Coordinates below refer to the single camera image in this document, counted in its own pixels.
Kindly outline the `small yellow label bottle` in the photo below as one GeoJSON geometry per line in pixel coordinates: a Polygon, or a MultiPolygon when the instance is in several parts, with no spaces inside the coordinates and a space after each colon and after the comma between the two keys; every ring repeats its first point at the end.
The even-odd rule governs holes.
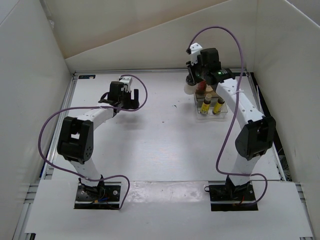
{"type": "Polygon", "coordinates": [[[201,109],[200,109],[201,114],[208,114],[211,99],[212,99],[212,95],[210,93],[207,93],[201,105],[201,109]]]}

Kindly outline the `tall dark sauce bottle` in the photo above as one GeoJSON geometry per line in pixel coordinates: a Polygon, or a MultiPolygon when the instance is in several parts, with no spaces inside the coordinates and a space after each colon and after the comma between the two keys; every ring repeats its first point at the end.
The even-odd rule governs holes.
{"type": "Polygon", "coordinates": [[[202,81],[198,84],[197,88],[196,88],[196,93],[203,95],[206,92],[206,88],[207,88],[207,84],[205,81],[202,81]]]}

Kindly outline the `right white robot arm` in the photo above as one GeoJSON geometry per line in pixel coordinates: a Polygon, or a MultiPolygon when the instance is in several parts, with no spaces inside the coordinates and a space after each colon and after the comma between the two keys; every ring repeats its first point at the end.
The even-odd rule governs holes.
{"type": "Polygon", "coordinates": [[[205,82],[211,86],[232,111],[240,133],[235,140],[238,152],[231,172],[227,174],[224,193],[230,200],[238,199],[248,188],[250,176],[261,156],[273,145],[276,121],[265,116],[248,99],[239,87],[240,79],[228,68],[222,68],[216,48],[202,48],[194,43],[187,50],[186,84],[198,86],[205,82]]]}

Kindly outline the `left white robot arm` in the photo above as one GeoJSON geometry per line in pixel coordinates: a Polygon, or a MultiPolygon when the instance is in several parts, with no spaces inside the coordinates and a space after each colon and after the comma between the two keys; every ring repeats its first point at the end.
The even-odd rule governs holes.
{"type": "Polygon", "coordinates": [[[81,175],[80,181],[88,187],[87,194],[93,200],[100,200],[105,194],[101,185],[103,176],[92,160],[94,131],[121,110],[139,108],[139,90],[132,91],[132,81],[130,76],[112,81],[109,92],[101,97],[96,108],[76,117],[67,116],[62,123],[57,152],[81,175]]]}

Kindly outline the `white powder shaker jar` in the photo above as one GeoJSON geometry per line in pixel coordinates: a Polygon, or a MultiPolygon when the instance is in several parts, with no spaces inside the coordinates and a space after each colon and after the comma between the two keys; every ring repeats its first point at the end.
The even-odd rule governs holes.
{"type": "Polygon", "coordinates": [[[187,95],[193,95],[194,92],[196,91],[197,86],[198,86],[197,84],[192,82],[192,78],[189,75],[187,75],[185,78],[185,85],[183,88],[184,92],[187,95]]]}

